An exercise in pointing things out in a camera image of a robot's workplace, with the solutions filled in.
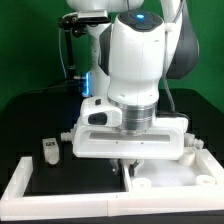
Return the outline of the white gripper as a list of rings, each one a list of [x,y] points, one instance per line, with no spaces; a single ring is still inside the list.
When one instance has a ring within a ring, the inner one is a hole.
[[[129,175],[136,176],[143,160],[178,160],[183,155],[184,134],[188,128],[185,117],[156,118],[153,126],[138,136],[119,133],[115,128],[85,125],[78,119],[74,131],[73,153],[77,157],[109,158],[114,174],[118,159],[133,159]]]

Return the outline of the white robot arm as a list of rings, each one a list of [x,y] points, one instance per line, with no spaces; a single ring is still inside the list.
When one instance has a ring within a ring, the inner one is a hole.
[[[185,0],[160,0],[163,15],[140,9],[144,0],[68,0],[78,12],[118,15],[110,33],[107,91],[83,101],[74,135],[78,157],[178,160],[188,121],[158,117],[158,85],[183,77],[197,63],[199,46]]]

